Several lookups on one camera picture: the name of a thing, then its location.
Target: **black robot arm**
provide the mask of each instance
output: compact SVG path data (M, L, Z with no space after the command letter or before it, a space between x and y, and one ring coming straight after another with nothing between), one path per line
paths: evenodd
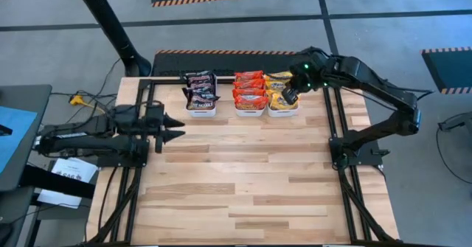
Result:
M380 78L358 58L328 55L321 49L310 47L298 53L295 60L290 67L293 77L282 92L288 103L295 102L299 93L312 89L345 87L361 89L396 107L385 121L361 131L349 130L344 137L331 141L337 167L346 167L349 157L357 156L361 146L368 142L392 134L408 136L418 132L421 115L417 109L417 97Z

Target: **black desk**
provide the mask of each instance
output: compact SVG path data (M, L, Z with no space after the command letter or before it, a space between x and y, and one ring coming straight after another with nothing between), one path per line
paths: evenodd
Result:
M0 174L0 217L2 217L2 223L10 223L28 211L35 188L18 188L18 184L43 119L51 89L50 85L0 87L1 106L37 113L20 145ZM12 234L5 246L16 246L23 223L24 218L21 218L13 224Z

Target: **white container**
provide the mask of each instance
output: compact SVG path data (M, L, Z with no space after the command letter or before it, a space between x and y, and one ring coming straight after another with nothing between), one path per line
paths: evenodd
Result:
M215 96L218 93L218 78L216 75L213 75L215 77ZM185 108L185 110L188 111L191 117L214 117L216 115L216 103L218 101L215 101L215 107L211 110L189 110Z
M272 110L270 107L267 107L267 112L270 117L290 117L296 114L300 107L293 110Z
M235 108L235 110L239 117L259 117L263 115L265 108L262 110L238 110Z

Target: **concrete floor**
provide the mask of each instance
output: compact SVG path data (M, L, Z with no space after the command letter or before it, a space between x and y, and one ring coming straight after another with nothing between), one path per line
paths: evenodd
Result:
M320 14L318 0L231 0L152 8L150 0L109 0L121 21L221 18L254 15ZM328 12L386 13L472 9L472 0L326 0ZM81 0L0 0L0 27L94 23ZM380 76L403 87L435 88L420 49L470 46L472 15L418 18L365 18L332 21L339 52L354 55ZM329 50L321 20L251 22L127 28L148 60L157 49ZM100 29L0 32L0 85L48 83L54 91L97 92L117 54ZM105 87L117 92L119 63ZM53 96L44 123L65 122L75 111ZM410 243L469 246L472 242L471 186L453 177L436 150L437 123L470 111L471 95L433 94L420 102L423 124L408 138L380 141L392 151L384 159L387 186L400 236ZM367 102L372 122L389 112ZM440 136L445 159L472 180L470 137L462 129ZM45 164L39 156L30 158ZM37 246L63 246L83 239L84 219L47 221ZM23 246L24 237L18 244Z

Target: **wooden table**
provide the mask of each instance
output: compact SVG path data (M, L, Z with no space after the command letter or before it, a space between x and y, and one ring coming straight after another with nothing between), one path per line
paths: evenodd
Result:
M117 104L135 103L138 80L122 79ZM151 147L142 171L132 243L348 243L341 188L331 168L322 92L303 94L296 116L271 118L264 113L244 118L235 113L231 90L231 85L218 85L221 99L215 117L192 118L184 111L180 85L157 85L154 99L165 104L172 118L186 123L187 134L165 145L162 154ZM364 99L349 92L342 95L349 127L368 126ZM337 114L336 102L332 104ZM387 233L398 237L384 178L373 167L361 166L358 171L368 210ZM110 168L99 174L87 224L89 237L97 233L110 174ZM120 177L118 169L103 223L114 210ZM124 213L118 239L125 233ZM362 238L357 210L354 215Z

